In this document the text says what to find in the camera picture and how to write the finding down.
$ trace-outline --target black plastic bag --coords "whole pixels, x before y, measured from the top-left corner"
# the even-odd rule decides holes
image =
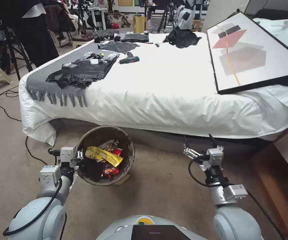
[[[126,34],[123,38],[122,42],[149,42],[149,38],[147,35],[143,35],[140,33]]]
[[[201,39],[201,37],[197,37],[191,30],[180,30],[179,27],[173,29],[166,38],[171,45],[176,45],[178,48],[196,45]]]
[[[107,44],[98,44],[98,49],[105,49],[114,52],[120,52],[126,54],[127,52],[139,47],[136,43],[122,43],[109,41]]]
[[[93,81],[103,79],[118,57],[119,54],[116,54],[113,58],[104,59],[104,62],[98,64],[91,64],[89,59],[82,61],[78,59],[76,62],[73,62],[78,67],[62,68],[50,74],[46,82],[56,82],[60,88],[64,88],[69,84],[87,87]]]

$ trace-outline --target red shape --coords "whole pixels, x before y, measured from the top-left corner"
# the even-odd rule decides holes
[[[225,37],[220,38],[217,43],[213,46],[213,48],[226,48],[226,42],[228,47],[234,47],[238,40],[243,36],[246,32],[245,30],[240,30],[233,32]]]

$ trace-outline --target dark jacket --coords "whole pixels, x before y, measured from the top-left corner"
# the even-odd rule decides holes
[[[44,6],[47,29],[53,32],[73,32],[75,27],[68,14],[59,5]]]

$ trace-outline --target electrical cord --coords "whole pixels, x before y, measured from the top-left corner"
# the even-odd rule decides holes
[[[12,88],[10,88],[10,89],[8,89],[8,90],[0,93],[0,96],[3,95],[3,94],[5,94],[6,97],[11,97],[11,98],[12,98],[12,97],[18,97],[18,91],[12,91],[12,89],[14,89],[14,88],[16,88],[16,87],[12,87]],[[9,117],[10,119],[16,120],[16,121],[18,121],[18,122],[21,122],[21,120],[9,116],[8,113],[7,113],[7,111],[6,111],[6,109],[3,108],[1,105],[0,105],[0,108],[4,110],[4,112],[5,112],[5,114],[7,115],[7,117]]]
[[[26,149],[27,149],[29,155],[30,155],[32,158],[35,158],[35,159],[41,161],[41,162],[44,163],[45,165],[48,165],[46,162],[44,162],[44,161],[41,160],[40,158],[34,157],[34,156],[31,154],[31,152],[30,152],[30,150],[28,149],[28,146],[27,146],[27,140],[28,140],[28,136],[26,137],[26,140],[25,140],[25,146],[26,146]]]
[[[25,224],[24,226],[22,226],[22,227],[20,227],[20,228],[18,228],[18,229],[16,229],[16,230],[14,230],[14,231],[10,231],[10,232],[9,232],[9,231],[8,231],[8,230],[9,230],[9,227],[7,227],[7,228],[4,230],[4,232],[3,232],[3,236],[6,237],[6,236],[11,236],[11,235],[14,235],[14,234],[16,234],[16,233],[19,233],[19,232],[21,232],[22,230],[28,228],[28,227],[29,227],[30,225],[32,225],[34,222],[36,222],[36,221],[38,220],[38,218],[40,218],[40,217],[46,212],[46,210],[48,209],[48,207],[49,207],[49,206],[51,205],[51,203],[54,201],[54,199],[55,199],[55,197],[57,196],[59,190],[61,189],[62,184],[63,184],[63,180],[60,178],[60,179],[59,179],[59,186],[58,186],[56,192],[54,193],[54,195],[52,196],[51,200],[47,203],[47,205],[44,207],[44,209],[41,210],[41,212],[40,212],[36,217],[34,217],[33,220],[31,220],[29,223]]]
[[[273,222],[273,220],[271,219],[270,215],[268,215],[268,213],[265,211],[265,209],[262,207],[262,205],[259,203],[259,201],[254,197],[254,195],[246,190],[248,195],[250,195],[250,197],[254,200],[254,202],[257,204],[257,206],[262,210],[262,212],[264,213],[264,215],[266,216],[266,218],[268,219],[268,221],[272,224],[272,226],[275,228],[275,230],[277,231],[277,233],[280,235],[280,238],[282,240],[285,240],[285,237],[283,235],[283,233],[281,232],[281,230],[278,228],[278,226]]]
[[[220,184],[207,185],[207,184],[202,183],[201,181],[197,180],[197,179],[193,176],[193,174],[192,174],[192,172],[191,172],[191,165],[192,165],[193,162],[197,162],[197,163],[198,163],[198,160],[201,160],[200,156],[198,156],[197,158],[192,159],[192,160],[190,161],[189,165],[188,165],[188,172],[189,172],[190,176],[192,177],[192,179],[194,179],[195,182],[197,182],[198,184],[200,184],[200,185],[202,185],[202,186],[204,186],[204,187],[219,187]]]
[[[23,66],[20,66],[20,67],[18,68],[18,70],[19,70],[21,67],[25,67],[25,66],[27,66],[27,64],[25,64],[25,65],[23,65]],[[8,74],[8,75],[12,75],[12,74],[14,74],[14,73],[16,73],[16,71],[13,72],[13,73],[10,73],[10,74]]]
[[[63,233],[64,233],[64,229],[65,229],[66,221],[67,221],[67,213],[65,213],[65,221],[64,221],[63,228],[62,228],[62,230],[61,230],[61,234],[60,234],[60,238],[59,238],[59,240],[61,240],[61,238],[63,237]]]
[[[199,161],[201,160],[200,156],[198,156],[197,158],[192,159],[192,160],[190,161],[189,165],[188,165],[188,172],[189,172],[190,176],[194,179],[194,181],[196,181],[198,184],[200,184],[200,185],[202,185],[202,186],[204,186],[204,187],[219,187],[219,186],[221,186],[221,184],[207,185],[207,184],[202,183],[201,181],[197,180],[197,179],[193,176],[193,174],[192,174],[192,172],[191,172],[191,165],[192,165],[193,162],[199,163],[198,160],[199,160]],[[280,238],[281,238],[282,240],[285,240],[285,237],[284,237],[284,235],[282,234],[281,230],[280,230],[280,229],[278,228],[278,226],[274,223],[274,221],[271,219],[270,215],[265,211],[265,209],[262,207],[262,205],[259,203],[259,201],[254,197],[254,195],[253,195],[250,191],[247,190],[247,193],[248,193],[248,195],[250,195],[250,197],[254,200],[254,202],[257,204],[257,206],[262,210],[262,212],[264,213],[264,215],[266,216],[266,218],[268,219],[268,221],[272,224],[272,226],[275,228],[275,230],[277,231],[277,233],[280,235]]]

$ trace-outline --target abstract painting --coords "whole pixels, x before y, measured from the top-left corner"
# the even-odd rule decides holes
[[[207,35],[219,93],[288,76],[288,48],[243,13],[209,28]]]

